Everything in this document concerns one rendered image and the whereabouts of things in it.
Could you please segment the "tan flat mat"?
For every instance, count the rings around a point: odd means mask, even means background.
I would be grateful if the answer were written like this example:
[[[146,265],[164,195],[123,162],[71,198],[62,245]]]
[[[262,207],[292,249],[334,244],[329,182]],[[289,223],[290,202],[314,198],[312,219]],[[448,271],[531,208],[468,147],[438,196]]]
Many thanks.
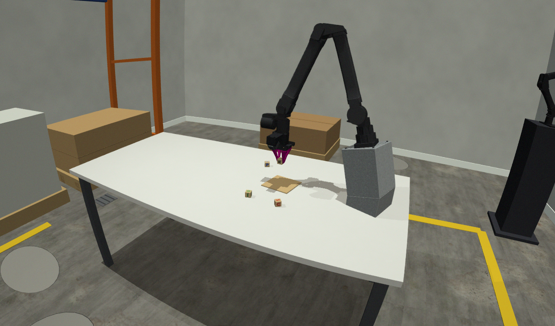
[[[273,190],[282,192],[282,193],[289,193],[293,188],[296,188],[302,182],[288,179],[284,176],[276,175],[272,179],[266,181],[265,183],[261,184],[263,187],[271,188]]]

